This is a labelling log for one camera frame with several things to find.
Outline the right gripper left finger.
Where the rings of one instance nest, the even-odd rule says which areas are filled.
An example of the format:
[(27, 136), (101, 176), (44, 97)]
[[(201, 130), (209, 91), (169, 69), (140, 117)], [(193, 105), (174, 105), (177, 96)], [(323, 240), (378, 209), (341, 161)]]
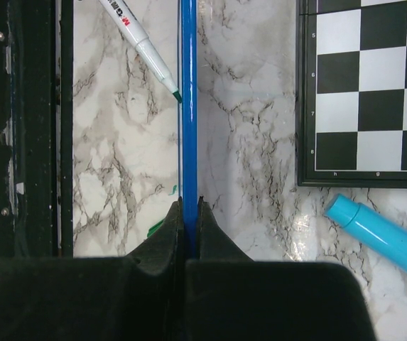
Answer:
[(0, 340), (181, 340), (183, 204), (126, 256), (0, 259)]

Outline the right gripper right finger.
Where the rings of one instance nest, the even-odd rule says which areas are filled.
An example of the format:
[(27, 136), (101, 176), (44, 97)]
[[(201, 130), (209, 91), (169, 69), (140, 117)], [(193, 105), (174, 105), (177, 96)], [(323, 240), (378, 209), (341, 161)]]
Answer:
[(374, 340), (362, 290), (342, 265), (254, 261), (198, 203), (197, 257), (185, 265), (189, 340)]

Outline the green marker cap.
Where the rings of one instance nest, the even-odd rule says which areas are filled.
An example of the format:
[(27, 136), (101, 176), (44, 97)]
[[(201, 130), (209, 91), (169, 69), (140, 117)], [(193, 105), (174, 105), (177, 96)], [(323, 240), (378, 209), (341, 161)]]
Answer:
[(161, 220), (160, 222), (154, 224), (154, 226), (150, 227), (147, 233), (147, 237), (149, 238), (150, 236), (152, 236), (163, 224), (163, 220)]

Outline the white green marker pen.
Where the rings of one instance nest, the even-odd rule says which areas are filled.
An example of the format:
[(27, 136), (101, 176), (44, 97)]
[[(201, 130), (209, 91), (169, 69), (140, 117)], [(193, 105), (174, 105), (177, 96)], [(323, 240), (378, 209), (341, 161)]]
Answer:
[(100, 4), (115, 22), (123, 36), (140, 55), (156, 79), (164, 85), (177, 99), (178, 103), (181, 104), (182, 97), (171, 71), (152, 44), (147, 32), (145, 32), (143, 26), (126, 3), (122, 0), (101, 0)]

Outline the blue framed whiteboard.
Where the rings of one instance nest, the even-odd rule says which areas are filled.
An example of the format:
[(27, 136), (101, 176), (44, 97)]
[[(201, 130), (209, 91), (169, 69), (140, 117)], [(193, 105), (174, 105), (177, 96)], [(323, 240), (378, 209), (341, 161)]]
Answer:
[(180, 196), (185, 255), (197, 256), (197, 2), (180, 2)]

